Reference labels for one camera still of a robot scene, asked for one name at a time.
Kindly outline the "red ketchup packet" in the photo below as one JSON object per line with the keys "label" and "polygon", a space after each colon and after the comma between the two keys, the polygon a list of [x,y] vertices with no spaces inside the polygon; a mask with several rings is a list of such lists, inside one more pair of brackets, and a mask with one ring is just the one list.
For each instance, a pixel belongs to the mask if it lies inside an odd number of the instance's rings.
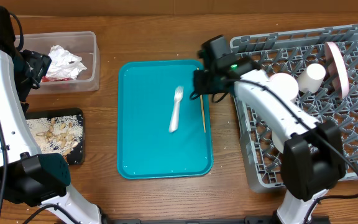
{"label": "red ketchup packet", "polygon": [[72,78],[50,78],[50,77],[43,77],[42,82],[63,82],[63,81],[70,81]]}

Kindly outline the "white napkin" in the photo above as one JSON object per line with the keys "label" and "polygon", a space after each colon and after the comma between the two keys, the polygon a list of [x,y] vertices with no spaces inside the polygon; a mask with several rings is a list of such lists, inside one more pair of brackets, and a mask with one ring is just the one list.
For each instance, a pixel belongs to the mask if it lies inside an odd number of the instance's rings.
{"label": "white napkin", "polygon": [[82,63],[82,57],[70,53],[60,45],[52,46],[48,56],[52,59],[52,62],[46,77],[76,80],[80,72],[87,69]]}

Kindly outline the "wooden chopstick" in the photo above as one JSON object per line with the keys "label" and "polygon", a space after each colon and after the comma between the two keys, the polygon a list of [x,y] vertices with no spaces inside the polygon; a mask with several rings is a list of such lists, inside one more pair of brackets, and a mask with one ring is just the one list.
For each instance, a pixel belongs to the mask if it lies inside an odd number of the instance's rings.
{"label": "wooden chopstick", "polygon": [[203,121],[203,131],[204,133],[206,133],[206,123],[205,123],[205,115],[204,115],[204,105],[203,105],[203,96],[200,95],[200,105],[201,105],[201,116],[202,116],[202,121]]}

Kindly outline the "white plastic fork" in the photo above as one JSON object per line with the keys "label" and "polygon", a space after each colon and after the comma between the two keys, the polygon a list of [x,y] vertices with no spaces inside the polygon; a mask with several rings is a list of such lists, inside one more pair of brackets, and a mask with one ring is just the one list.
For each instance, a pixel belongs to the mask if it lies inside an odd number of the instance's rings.
{"label": "white plastic fork", "polygon": [[181,100],[183,99],[183,90],[184,90],[183,86],[178,86],[175,89],[174,105],[173,105],[172,117],[171,117],[170,125],[169,125],[170,133],[173,133],[178,129],[180,103],[181,103]]}

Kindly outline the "white bowl with peanuts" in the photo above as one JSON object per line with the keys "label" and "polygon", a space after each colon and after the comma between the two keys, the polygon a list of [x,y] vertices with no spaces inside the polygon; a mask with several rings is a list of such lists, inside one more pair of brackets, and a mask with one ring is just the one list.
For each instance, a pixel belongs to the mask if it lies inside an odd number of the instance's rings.
{"label": "white bowl with peanuts", "polygon": [[290,100],[294,103],[297,99],[299,86],[298,82],[287,73],[276,73],[270,78],[272,89],[283,99]]}

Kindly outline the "white paper cup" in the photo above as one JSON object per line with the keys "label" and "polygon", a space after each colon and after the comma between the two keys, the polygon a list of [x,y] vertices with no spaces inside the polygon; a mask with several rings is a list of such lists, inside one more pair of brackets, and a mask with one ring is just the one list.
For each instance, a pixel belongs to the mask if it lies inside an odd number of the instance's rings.
{"label": "white paper cup", "polygon": [[312,63],[298,76],[299,90],[303,93],[307,91],[316,93],[326,75],[326,69],[319,63]]}

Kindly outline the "white round plate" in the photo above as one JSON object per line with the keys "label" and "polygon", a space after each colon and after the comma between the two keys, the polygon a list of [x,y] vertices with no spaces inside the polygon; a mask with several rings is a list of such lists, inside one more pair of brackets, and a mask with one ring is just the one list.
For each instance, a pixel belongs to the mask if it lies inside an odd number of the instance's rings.
{"label": "white round plate", "polygon": [[324,54],[328,65],[328,73],[330,77],[333,77],[333,87],[339,91],[340,99],[343,99],[349,94],[349,80],[341,51],[334,42],[325,42]]}

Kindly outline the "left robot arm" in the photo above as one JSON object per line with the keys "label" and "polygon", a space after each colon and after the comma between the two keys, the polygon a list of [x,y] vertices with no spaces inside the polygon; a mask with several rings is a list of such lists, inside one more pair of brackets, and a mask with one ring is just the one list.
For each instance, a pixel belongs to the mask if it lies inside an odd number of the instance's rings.
{"label": "left robot arm", "polygon": [[65,223],[107,223],[108,217],[71,184],[61,154],[44,154],[25,120],[26,98],[38,89],[51,58],[23,48],[16,16],[0,6],[0,203],[48,210]]}

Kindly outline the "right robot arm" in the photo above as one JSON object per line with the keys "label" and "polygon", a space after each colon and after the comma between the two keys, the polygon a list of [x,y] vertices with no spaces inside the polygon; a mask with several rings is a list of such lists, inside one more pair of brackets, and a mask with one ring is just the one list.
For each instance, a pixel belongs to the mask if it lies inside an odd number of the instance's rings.
{"label": "right robot arm", "polygon": [[204,68],[195,70],[191,99],[231,93],[250,106],[283,144],[280,175],[287,188],[270,223],[329,223],[313,218],[315,206],[346,173],[341,132],[332,121],[319,122],[279,95],[260,65],[232,53],[224,36],[201,45]]}

